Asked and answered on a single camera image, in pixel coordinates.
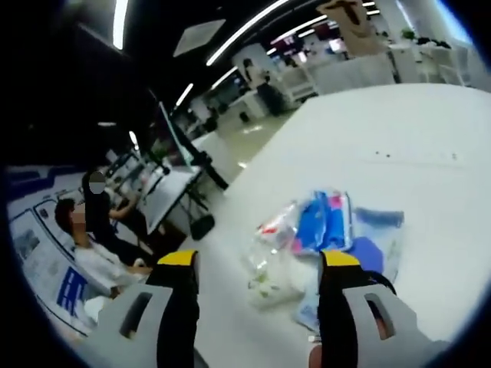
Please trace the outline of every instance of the man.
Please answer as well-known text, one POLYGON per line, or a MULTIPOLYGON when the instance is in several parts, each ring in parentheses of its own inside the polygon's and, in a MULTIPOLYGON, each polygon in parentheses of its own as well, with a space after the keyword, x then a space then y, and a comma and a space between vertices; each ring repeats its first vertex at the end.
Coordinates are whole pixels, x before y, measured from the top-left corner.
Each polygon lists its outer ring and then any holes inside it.
POLYGON ((73 199, 62 199, 56 205, 54 218, 60 228, 74 239, 75 263, 103 294, 115 297, 123 288, 145 282, 152 271, 141 260, 137 260, 134 266, 126 266, 117 255, 91 241, 86 233, 84 204, 75 207, 73 199))

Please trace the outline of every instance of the white shirt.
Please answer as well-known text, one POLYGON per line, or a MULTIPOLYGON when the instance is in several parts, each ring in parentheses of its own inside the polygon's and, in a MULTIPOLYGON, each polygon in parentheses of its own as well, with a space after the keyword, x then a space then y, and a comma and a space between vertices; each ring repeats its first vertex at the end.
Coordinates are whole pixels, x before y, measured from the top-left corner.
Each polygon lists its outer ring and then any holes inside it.
POLYGON ((247 67, 246 70, 249 72, 249 76, 251 78, 249 82, 249 86, 251 89, 256 89, 261 84, 266 83, 265 72, 258 69, 255 66, 247 67))
POLYGON ((142 274, 131 274, 119 257, 102 245, 91 244, 92 248, 75 248, 75 262, 104 294, 109 295, 112 287, 129 286, 147 279, 142 274))

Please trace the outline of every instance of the person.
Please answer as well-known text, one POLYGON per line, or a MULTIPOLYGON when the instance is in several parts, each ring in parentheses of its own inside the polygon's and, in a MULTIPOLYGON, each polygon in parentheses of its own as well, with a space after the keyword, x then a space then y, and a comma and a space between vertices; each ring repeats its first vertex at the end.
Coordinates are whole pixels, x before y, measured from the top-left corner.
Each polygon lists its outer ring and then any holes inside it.
POLYGON ((85 205, 75 206, 73 199, 60 200, 54 209, 54 219, 75 243, 75 264, 97 283, 103 294, 116 297, 124 288, 144 282, 152 271, 141 260, 125 265, 117 255, 91 241, 86 228, 85 205))
POLYGON ((268 84, 269 73, 252 64, 251 59, 244 59, 244 74, 252 90, 257 90, 268 111, 274 117, 282 113, 283 101, 279 92, 268 84))
POLYGON ((97 184, 100 184, 100 187, 104 187, 104 183, 104 176, 95 170, 86 172, 82 178, 87 231, 92 232, 95 240, 109 252, 118 255, 124 264, 131 266, 138 258, 141 258, 147 265, 152 265, 155 263, 153 257, 143 249, 119 239, 110 223, 112 218, 120 220, 129 214, 137 205, 140 197, 138 195, 134 196, 122 209, 112 209, 110 197, 104 190, 93 191, 93 189, 96 189, 97 184))

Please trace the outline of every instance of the floor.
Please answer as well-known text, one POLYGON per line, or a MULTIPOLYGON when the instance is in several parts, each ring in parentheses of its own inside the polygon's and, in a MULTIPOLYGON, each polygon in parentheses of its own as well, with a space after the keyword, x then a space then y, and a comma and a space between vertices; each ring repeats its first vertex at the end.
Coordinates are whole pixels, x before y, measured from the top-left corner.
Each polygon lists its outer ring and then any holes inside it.
POLYGON ((235 130, 219 129, 219 135, 225 140, 237 164, 244 169, 293 113, 289 111, 280 117, 264 117, 235 130))

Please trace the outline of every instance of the woman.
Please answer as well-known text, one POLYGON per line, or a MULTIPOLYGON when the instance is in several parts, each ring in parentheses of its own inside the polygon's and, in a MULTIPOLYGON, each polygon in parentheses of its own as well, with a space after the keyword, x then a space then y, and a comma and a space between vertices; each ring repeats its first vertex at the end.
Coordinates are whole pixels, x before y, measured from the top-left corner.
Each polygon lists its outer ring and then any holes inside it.
POLYGON ((280 115, 283 101, 279 93, 268 84, 269 73, 255 67, 251 59, 244 59, 244 74, 251 89, 258 91, 258 95, 268 108, 269 113, 274 117, 280 115))
POLYGON ((104 183, 104 176, 95 170, 86 172, 82 178, 87 231, 92 232, 95 240, 108 251, 118 255, 125 265, 132 266, 138 258, 151 265, 154 263, 152 257, 137 246, 119 239, 110 224, 110 219, 120 220, 128 215, 137 205, 139 196, 135 196, 122 209, 114 210, 111 208, 109 195, 104 190, 94 190, 104 183))

